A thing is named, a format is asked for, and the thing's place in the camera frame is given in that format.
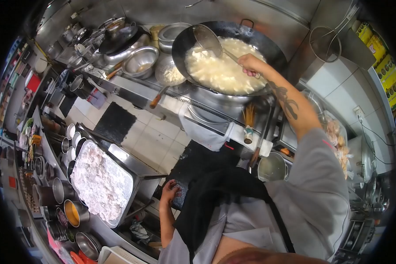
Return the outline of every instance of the black wok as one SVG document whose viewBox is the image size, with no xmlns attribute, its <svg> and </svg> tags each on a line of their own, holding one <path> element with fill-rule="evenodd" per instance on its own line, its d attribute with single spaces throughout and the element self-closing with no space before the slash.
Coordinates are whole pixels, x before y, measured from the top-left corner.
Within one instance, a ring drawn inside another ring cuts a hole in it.
<svg viewBox="0 0 396 264">
<path fill-rule="evenodd" d="M 240 39 L 247 44 L 253 45 L 262 54 L 262 56 L 264 56 L 264 59 L 269 65 L 271 65 L 276 71 L 284 73 L 287 65 L 287 60 L 280 48 L 264 34 L 247 26 L 243 26 L 242 23 L 244 20 L 249 19 L 243 19 L 241 21 L 241 24 L 226 21 L 210 21 L 203 22 L 201 24 L 209 27 L 219 37 Z M 174 40 L 172 46 L 173 61 L 180 73 L 182 73 L 182 75 L 194 85 L 205 88 L 214 93 L 223 94 L 222 92 L 214 91 L 208 87 L 205 87 L 199 82 L 196 82 L 186 70 L 186 52 L 196 44 L 196 39 L 192 28 L 193 26 L 183 30 Z M 265 94 L 267 92 L 268 90 L 266 87 L 252 94 L 239 96 L 257 96 Z"/>
</svg>

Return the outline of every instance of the black floor mat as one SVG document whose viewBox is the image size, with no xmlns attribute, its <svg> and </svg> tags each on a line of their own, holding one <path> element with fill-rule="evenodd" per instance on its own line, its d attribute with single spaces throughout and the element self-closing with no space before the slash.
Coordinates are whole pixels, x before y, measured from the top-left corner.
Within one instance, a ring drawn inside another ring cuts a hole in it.
<svg viewBox="0 0 396 264">
<path fill-rule="evenodd" d="M 121 143 L 129 129 L 136 121 L 136 116 L 123 109 L 116 102 L 112 102 L 104 112 L 94 131 L 117 143 Z M 108 149 L 110 143 L 100 140 L 100 143 Z"/>
<path fill-rule="evenodd" d="M 68 113 L 71 110 L 73 104 L 76 101 L 77 96 L 74 96 L 73 98 L 69 98 L 67 96 L 64 97 L 63 102 L 60 104 L 59 108 L 60 111 L 62 111 L 62 114 L 64 117 L 68 117 Z"/>
<path fill-rule="evenodd" d="M 240 159 L 238 154 L 243 146 L 233 140 L 227 144 L 234 150 L 222 146 L 220 151 L 214 152 L 193 140 L 190 141 L 169 176 L 166 177 L 166 182 L 175 179 L 182 189 L 181 196 L 176 197 L 173 201 L 172 207 L 174 209 L 180 210 L 182 208 L 188 191 L 188 184 L 193 178 L 203 175 L 211 168 L 219 168 L 221 164 L 226 167 L 236 167 Z M 154 197 L 161 198 L 161 188 L 156 190 Z"/>
</svg>

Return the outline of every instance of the yellow packaging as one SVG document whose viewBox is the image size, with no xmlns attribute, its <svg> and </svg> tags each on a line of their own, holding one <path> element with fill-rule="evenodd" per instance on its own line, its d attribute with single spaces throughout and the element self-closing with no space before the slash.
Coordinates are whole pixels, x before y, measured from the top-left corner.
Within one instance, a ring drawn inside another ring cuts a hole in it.
<svg viewBox="0 0 396 264">
<path fill-rule="evenodd" d="M 385 56 L 376 67 L 375 72 L 381 81 L 384 91 L 389 90 L 396 83 L 396 65 L 390 54 Z"/>
<path fill-rule="evenodd" d="M 372 37 L 372 31 L 368 26 L 367 22 L 363 22 L 359 26 L 359 28 L 356 31 L 356 34 L 358 35 L 358 38 L 360 38 L 362 42 L 364 42 L 365 45 L 368 43 L 368 41 L 370 41 Z"/>
<path fill-rule="evenodd" d="M 386 92 L 390 108 L 396 105 L 396 83 Z"/>
<path fill-rule="evenodd" d="M 367 47 L 375 57 L 375 63 L 373 64 L 375 67 L 383 59 L 383 56 L 385 55 L 385 47 L 377 35 L 373 35 L 370 38 L 367 43 Z"/>
</svg>

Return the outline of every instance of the tattoo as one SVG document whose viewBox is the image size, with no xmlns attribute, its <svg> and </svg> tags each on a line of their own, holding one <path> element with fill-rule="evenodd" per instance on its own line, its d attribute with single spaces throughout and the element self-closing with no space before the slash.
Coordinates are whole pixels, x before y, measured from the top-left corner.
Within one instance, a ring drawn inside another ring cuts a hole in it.
<svg viewBox="0 0 396 264">
<path fill-rule="evenodd" d="M 298 115 L 295 113 L 295 111 L 292 108 L 292 104 L 296 106 L 297 109 L 299 109 L 298 104 L 295 102 L 295 100 L 290 100 L 288 99 L 288 96 L 286 93 L 288 90 L 285 87 L 278 87 L 274 82 L 267 80 L 269 86 L 274 90 L 276 93 L 276 97 L 279 101 L 283 102 L 284 106 L 284 111 L 286 115 L 289 117 L 292 117 L 293 119 L 298 119 Z"/>
</svg>

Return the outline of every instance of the metal tray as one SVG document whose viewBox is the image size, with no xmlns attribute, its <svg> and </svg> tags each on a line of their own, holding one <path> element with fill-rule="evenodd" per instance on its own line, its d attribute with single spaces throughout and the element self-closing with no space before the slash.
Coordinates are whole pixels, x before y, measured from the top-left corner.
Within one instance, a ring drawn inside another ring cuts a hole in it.
<svg viewBox="0 0 396 264">
<path fill-rule="evenodd" d="M 92 141 L 90 139 L 86 140 L 84 142 L 84 144 L 82 145 L 82 148 L 81 148 L 81 150 L 79 152 L 79 159 L 81 158 L 82 154 L 84 153 L 84 151 L 85 151 L 85 149 L 86 149 L 86 147 L 88 145 L 94 145 L 97 149 L 102 151 L 103 154 L 104 154 L 103 155 L 104 158 L 109 159 L 116 167 L 121 169 L 125 173 L 125 176 L 129 177 L 131 182 L 132 182 L 132 190 L 131 190 L 131 193 L 128 195 L 129 198 L 128 198 L 126 204 L 125 204 L 125 208 L 122 210 L 122 213 L 117 217 L 117 219 L 108 220 L 107 221 L 107 220 L 104 220 L 104 219 L 100 218 L 99 214 L 97 215 L 107 226 L 109 226 L 110 228 L 116 228 L 125 219 L 127 211 L 129 210 L 129 208 L 130 208 L 130 206 L 132 204 L 133 198 L 134 198 L 135 193 L 136 193 L 135 190 L 134 190 L 135 189 L 135 179 L 130 173 L 128 173 L 125 169 L 123 169 L 117 162 L 115 162 L 109 155 L 107 155 L 107 153 L 105 151 L 101 150 L 101 148 L 97 144 L 95 144 L 94 141 Z M 79 195 L 78 188 L 75 185 L 73 185 L 73 188 L 76 191 L 76 193 L 78 193 L 78 195 Z"/>
</svg>

